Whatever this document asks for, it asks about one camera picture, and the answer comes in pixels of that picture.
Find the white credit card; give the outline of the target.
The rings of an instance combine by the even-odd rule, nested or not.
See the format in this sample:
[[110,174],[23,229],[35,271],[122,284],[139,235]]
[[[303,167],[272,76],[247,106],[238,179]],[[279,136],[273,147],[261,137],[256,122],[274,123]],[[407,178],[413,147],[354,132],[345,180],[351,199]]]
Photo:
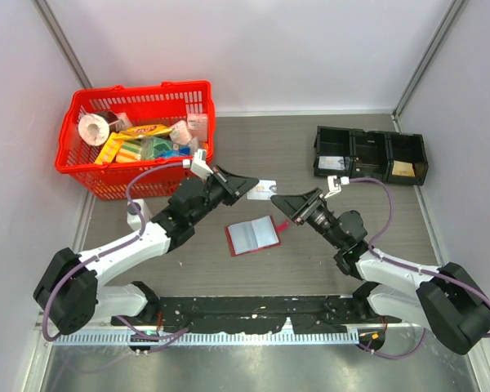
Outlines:
[[247,192],[247,199],[269,201],[276,194],[277,182],[275,180],[259,180],[258,184]]

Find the red leather card holder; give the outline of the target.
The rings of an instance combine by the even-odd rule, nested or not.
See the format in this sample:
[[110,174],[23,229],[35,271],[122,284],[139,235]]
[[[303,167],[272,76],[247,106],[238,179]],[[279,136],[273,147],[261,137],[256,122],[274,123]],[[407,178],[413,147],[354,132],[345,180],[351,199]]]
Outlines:
[[231,256],[242,256],[281,244],[280,234],[291,224],[284,220],[276,224],[272,216],[235,223],[225,228]]

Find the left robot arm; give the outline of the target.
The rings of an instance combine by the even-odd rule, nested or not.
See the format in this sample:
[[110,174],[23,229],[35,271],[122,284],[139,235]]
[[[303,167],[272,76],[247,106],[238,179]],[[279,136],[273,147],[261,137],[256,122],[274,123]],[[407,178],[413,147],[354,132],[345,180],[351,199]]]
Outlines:
[[158,298],[141,282],[111,287],[109,282],[143,261],[166,255],[194,236],[196,226],[220,204],[234,205],[258,184],[255,177],[232,174],[220,167],[192,164],[194,176],[183,180],[167,205],[141,226],[103,247],[81,253],[66,247],[51,259],[33,298],[42,308],[42,335],[47,341],[53,323],[58,336],[70,335],[93,319],[118,317],[151,324],[158,316]]

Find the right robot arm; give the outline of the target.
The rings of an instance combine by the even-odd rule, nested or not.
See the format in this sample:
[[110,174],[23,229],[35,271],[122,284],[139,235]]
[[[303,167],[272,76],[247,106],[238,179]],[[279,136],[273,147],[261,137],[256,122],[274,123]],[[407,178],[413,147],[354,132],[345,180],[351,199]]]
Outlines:
[[366,241],[360,213],[335,216],[319,188],[275,195],[271,201],[290,221],[309,225],[336,249],[342,273],[363,281],[352,303],[359,321],[369,323],[380,315],[413,323],[461,355],[490,338],[490,299],[462,266],[420,265],[383,252]]

